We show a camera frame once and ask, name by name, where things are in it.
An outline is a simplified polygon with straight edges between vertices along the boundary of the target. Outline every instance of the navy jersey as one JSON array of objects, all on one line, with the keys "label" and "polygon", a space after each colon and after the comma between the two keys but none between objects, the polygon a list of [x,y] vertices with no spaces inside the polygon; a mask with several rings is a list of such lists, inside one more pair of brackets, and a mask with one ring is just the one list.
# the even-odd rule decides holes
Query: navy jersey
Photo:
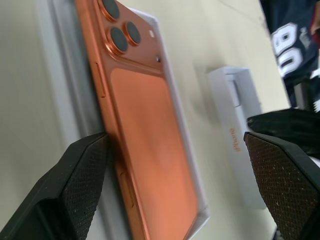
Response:
[{"label": "navy jersey", "polygon": [[317,2],[318,0],[261,1],[279,72],[292,105],[295,105],[295,99],[291,99],[291,95],[294,95],[294,79],[310,77],[318,68],[318,46],[310,32]]}]

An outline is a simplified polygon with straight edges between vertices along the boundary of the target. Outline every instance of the beige table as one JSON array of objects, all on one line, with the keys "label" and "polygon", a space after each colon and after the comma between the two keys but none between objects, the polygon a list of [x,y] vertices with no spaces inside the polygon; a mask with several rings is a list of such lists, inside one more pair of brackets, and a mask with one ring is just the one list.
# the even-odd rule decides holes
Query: beige table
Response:
[{"label": "beige table", "polygon": [[[259,1],[121,2],[160,22],[210,204],[211,219],[194,240],[270,240],[268,210],[242,203],[206,87],[210,70],[249,67],[263,110],[288,107]],[[65,150],[32,3],[0,2],[0,228]]]}]

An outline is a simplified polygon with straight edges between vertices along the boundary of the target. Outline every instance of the phone box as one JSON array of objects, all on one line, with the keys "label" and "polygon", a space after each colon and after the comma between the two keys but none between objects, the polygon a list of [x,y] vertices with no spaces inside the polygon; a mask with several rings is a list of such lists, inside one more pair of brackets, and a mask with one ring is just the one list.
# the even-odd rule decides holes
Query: phone box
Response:
[{"label": "phone box", "polygon": [[[103,132],[105,129],[74,0],[38,0],[36,10],[52,98],[67,147],[80,138]],[[153,26],[165,50],[156,18],[135,9],[131,10]],[[168,61],[166,51],[163,56]],[[188,238],[191,238],[208,221],[209,207],[177,86],[167,61],[164,68],[198,199],[198,216],[188,235]],[[112,169],[109,169],[87,239],[130,240],[132,237],[128,228],[117,177]]]},{"label": "phone box", "polygon": [[248,68],[222,67],[210,72],[208,81],[227,144],[228,157],[244,202],[253,209],[265,209],[244,134],[247,118],[262,113],[254,82]]}]

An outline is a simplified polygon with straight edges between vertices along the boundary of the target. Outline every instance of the jersey number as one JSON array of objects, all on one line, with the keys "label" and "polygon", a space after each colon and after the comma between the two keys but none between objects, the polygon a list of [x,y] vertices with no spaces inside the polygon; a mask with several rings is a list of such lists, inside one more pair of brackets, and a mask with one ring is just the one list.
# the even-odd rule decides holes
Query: jersey number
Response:
[{"label": "jersey number", "polygon": [[292,47],[297,40],[297,25],[288,23],[272,34],[273,50],[281,77],[295,71],[303,61],[299,48]]}]

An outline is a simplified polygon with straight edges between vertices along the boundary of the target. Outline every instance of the smartphone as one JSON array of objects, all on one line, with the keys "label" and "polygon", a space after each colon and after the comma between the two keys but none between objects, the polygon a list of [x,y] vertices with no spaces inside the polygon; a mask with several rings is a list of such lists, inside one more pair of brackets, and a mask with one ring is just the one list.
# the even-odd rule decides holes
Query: smartphone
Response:
[{"label": "smartphone", "polygon": [[76,0],[90,68],[135,240],[184,240],[198,212],[162,48],[115,0]]}]

